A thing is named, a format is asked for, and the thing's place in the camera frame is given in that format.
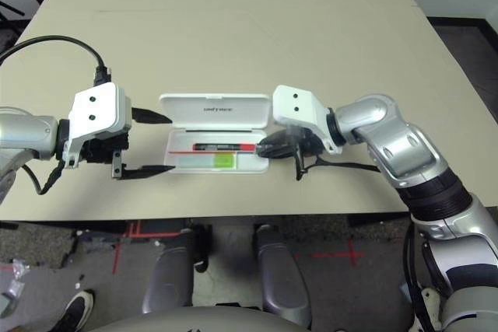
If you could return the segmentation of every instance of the gray floor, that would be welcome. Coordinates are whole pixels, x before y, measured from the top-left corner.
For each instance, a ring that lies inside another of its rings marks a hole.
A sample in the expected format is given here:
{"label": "gray floor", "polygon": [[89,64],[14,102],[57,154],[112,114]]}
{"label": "gray floor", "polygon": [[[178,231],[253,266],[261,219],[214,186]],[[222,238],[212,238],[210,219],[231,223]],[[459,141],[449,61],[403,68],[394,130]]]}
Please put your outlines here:
{"label": "gray floor", "polygon": [[0,53],[16,42],[16,35],[9,29],[0,29]]}
{"label": "gray floor", "polygon": [[498,121],[498,53],[477,27],[435,26],[434,29]]}
{"label": "gray floor", "polygon": [[[498,118],[498,54],[475,28],[438,26],[436,30],[489,111]],[[0,47],[2,43],[0,30]],[[338,222],[344,225],[344,218],[303,217],[301,222],[306,223],[297,231],[296,226],[289,229],[289,220],[285,224],[290,246],[298,255],[297,262],[310,291],[313,330],[407,330],[411,311],[399,291],[403,279],[399,239],[402,230],[398,227],[403,224],[380,227],[379,231],[387,233],[383,238],[351,230],[351,235],[356,237],[354,250],[363,254],[356,258],[353,266],[348,257],[313,255],[349,250],[346,242],[349,231],[342,226],[340,235],[335,234],[338,231],[335,225]],[[209,270],[195,278],[195,305],[238,301],[243,306],[260,306],[251,234],[252,225],[244,220],[216,221],[215,251]],[[32,269],[24,279],[26,288],[18,309],[9,318],[0,320],[0,332],[17,325],[26,326],[26,330],[46,330],[76,292],[75,283],[81,274],[85,275],[81,287],[92,288],[97,294],[96,307],[86,330],[139,314],[148,277],[160,251],[160,246],[153,243],[124,244],[116,274],[112,274],[114,251],[84,253],[82,247],[61,270],[46,266]],[[0,292],[6,290],[12,278],[12,272],[4,266],[0,265]]]}

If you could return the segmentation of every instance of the beige tabletop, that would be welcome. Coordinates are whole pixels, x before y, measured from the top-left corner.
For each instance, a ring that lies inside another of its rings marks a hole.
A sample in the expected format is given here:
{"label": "beige tabletop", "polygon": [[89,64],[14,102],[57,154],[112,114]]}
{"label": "beige tabletop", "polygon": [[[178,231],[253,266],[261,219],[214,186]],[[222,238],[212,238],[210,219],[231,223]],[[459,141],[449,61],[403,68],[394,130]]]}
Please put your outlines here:
{"label": "beige tabletop", "polygon": [[[135,107],[162,93],[309,89],[339,107],[369,93],[394,97],[483,204],[498,203],[498,127],[413,0],[45,0],[23,34],[77,37],[112,67]],[[61,42],[38,44],[0,68],[0,104],[67,118],[92,85],[94,60]],[[130,166],[161,163],[169,127],[134,124]],[[364,145],[335,160],[371,163]],[[32,161],[45,181],[55,161]],[[317,168],[294,180],[293,160],[264,174],[163,174],[115,181],[81,163],[38,197],[23,171],[2,220],[85,220],[404,211],[382,176]]]}

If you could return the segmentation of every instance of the black cable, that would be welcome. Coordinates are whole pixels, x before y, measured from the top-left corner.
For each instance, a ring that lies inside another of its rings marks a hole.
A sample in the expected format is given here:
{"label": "black cable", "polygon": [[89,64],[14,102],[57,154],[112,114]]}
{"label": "black cable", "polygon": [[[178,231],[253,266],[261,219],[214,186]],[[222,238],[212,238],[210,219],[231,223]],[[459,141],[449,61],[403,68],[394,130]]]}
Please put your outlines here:
{"label": "black cable", "polygon": [[102,57],[95,51],[91,46],[82,42],[81,40],[77,40],[75,38],[66,37],[64,35],[45,35],[43,37],[34,37],[28,40],[25,40],[19,44],[16,44],[14,47],[9,48],[7,51],[0,54],[0,64],[9,56],[15,54],[17,51],[22,50],[23,48],[29,47],[36,43],[47,42],[49,40],[63,40],[64,42],[74,43],[79,45],[82,48],[85,48],[88,52],[90,52],[100,67],[105,66],[103,63]]}
{"label": "black cable", "polygon": [[62,170],[64,169],[65,162],[63,160],[59,161],[59,164],[55,169],[52,170],[50,175],[48,176],[47,182],[45,183],[44,187],[42,188],[40,185],[40,182],[37,179],[37,176],[34,175],[34,172],[28,165],[22,165],[21,167],[23,168],[24,171],[28,174],[30,177],[31,181],[33,182],[34,188],[37,191],[37,194],[46,194],[48,190],[51,189],[51,187],[55,184],[57,179],[59,179],[62,175]]}
{"label": "black cable", "polygon": [[376,167],[375,165],[366,165],[363,163],[330,163],[329,161],[325,161],[324,159],[322,159],[320,156],[316,156],[316,157],[317,157],[317,159],[313,164],[306,166],[304,168],[306,170],[306,172],[315,166],[337,166],[337,167],[346,167],[346,168],[350,168],[350,169],[362,169],[362,170],[374,171],[376,173],[381,172],[378,169],[378,167]]}
{"label": "black cable", "polygon": [[0,54],[0,65],[2,62],[8,58],[9,56],[12,56],[15,54],[17,51],[22,50],[23,48],[29,47],[33,44],[36,43],[41,43],[41,42],[48,42],[50,40],[62,40],[64,42],[69,42],[76,44],[80,46],[81,48],[84,48],[88,52],[90,52],[96,59],[97,61],[97,67],[95,69],[95,78],[93,80],[93,85],[98,86],[106,82],[110,82],[110,74],[107,72],[107,67],[103,62],[102,57],[98,54],[97,51],[95,51],[91,46],[88,44],[82,42],[81,40],[78,40],[76,38],[72,37],[66,37],[64,35],[45,35],[42,37],[34,37],[28,40],[25,40],[19,44],[16,44],[15,46],[9,48],[7,51],[4,51]]}
{"label": "black cable", "polygon": [[419,319],[420,324],[422,324],[425,332],[435,332],[416,277],[415,229],[413,222],[410,223],[410,226],[406,230],[405,241],[403,243],[403,270],[415,315]]}

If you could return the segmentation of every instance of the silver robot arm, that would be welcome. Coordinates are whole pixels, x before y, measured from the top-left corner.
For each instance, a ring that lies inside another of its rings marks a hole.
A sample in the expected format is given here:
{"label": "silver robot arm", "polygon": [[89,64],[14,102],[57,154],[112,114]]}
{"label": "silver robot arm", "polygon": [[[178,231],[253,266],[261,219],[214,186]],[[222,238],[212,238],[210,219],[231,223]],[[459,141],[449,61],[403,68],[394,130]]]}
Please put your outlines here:
{"label": "silver robot arm", "polygon": [[[371,95],[334,112],[308,91],[279,86],[273,105],[277,123],[308,129],[329,154],[340,153],[345,144],[367,144],[371,159],[426,238],[423,256],[433,283],[445,295],[456,296],[450,297],[443,312],[445,330],[466,330],[474,323],[472,330],[488,331],[490,320],[491,330],[496,330],[498,226],[429,138],[403,120],[396,102]],[[481,295],[494,303],[483,309],[477,302]],[[464,306],[462,299],[467,299]],[[471,322],[464,320],[469,316]]]}
{"label": "silver robot arm", "polygon": [[18,168],[31,159],[50,159],[54,155],[57,128],[53,117],[0,107],[0,204]]}

